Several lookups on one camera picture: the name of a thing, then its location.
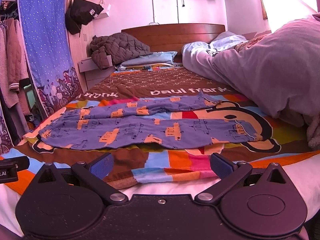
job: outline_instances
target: bed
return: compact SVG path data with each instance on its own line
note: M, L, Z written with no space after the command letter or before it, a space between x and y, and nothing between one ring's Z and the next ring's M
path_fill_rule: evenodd
M143 26L122 30L150 46L151 51L177 51L175 60L181 62L181 48L193 41L209 43L225 31L217 24L168 24ZM66 110L84 109L91 106L134 104L141 100L168 97L194 96L202 92L214 100L222 100L216 109L199 112L187 111L183 119L240 118L259 131L258 142L216 143L196 149L165 149L156 143L130 145L120 149L86 151L86 142L77 150L50 147L39 140L38 132ZM154 119L171 119L167 113ZM78 161L87 163L110 151L114 168L103 180L120 189L130 198L141 194L184 194L195 196L219 179L210 169L210 154L220 153L233 162L250 162L255 168L265 168L271 162L280 163L294 182L308 207L308 218L320 207L320 178L317 168L320 151L313 152L306 141L306 128L297 128L281 120L265 115L245 96L222 83L213 82L189 72L181 66L152 67L149 70L114 72L89 91L79 95L66 108L57 111L33 133L2 158L26 155L30 167L19 173L19 181L0 185L0 223L21 235L14 219L14 207L34 174L43 163L52 162L58 168L66 168Z

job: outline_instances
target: hanging towel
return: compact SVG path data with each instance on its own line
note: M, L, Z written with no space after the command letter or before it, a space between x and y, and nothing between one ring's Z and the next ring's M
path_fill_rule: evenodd
M11 108L18 103L17 92L9 90L8 69L7 69L7 53L4 43L3 30L0 31L0 88L5 104Z
M24 52L22 32L21 32L20 23L18 20L14 20L14 27L16 29L16 34L17 34L18 41L19 41L20 48L21 48L20 80L22 80L25 78L29 78L29 74L28 74L26 54Z
M9 89L19 91L20 68L21 68L21 47L19 44L14 19L4 21L8 29L7 33L7 58L8 58L8 79Z

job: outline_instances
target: picture frame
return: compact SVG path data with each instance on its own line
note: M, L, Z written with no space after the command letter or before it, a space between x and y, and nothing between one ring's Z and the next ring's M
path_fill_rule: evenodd
M264 19L264 20L268 20L268 15L267 15L266 9L265 9L265 7L264 7L263 0L261 0L261 6L262 6L262 16L263 16L263 19Z

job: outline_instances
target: wooden nightstand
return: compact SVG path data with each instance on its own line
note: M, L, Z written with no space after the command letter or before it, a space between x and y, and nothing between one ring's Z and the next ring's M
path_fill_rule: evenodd
M107 57L110 67L104 70L99 69L90 57L78 62L79 72L84 73L88 89L110 76L116 70L112 65L111 56Z

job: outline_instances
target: white bedsheet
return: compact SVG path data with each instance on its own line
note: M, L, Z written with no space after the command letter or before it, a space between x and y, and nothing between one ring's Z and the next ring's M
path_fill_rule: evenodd
M311 219L320 208L320 154L299 163L284 166L284 170L300 192L307 204L308 216ZM193 181L163 182L138 184L122 190L129 199L132 194L191 194L199 192L217 183L219 179L206 178ZM0 184L0 224L22 236L22 231L15 218L15 206L20 195Z

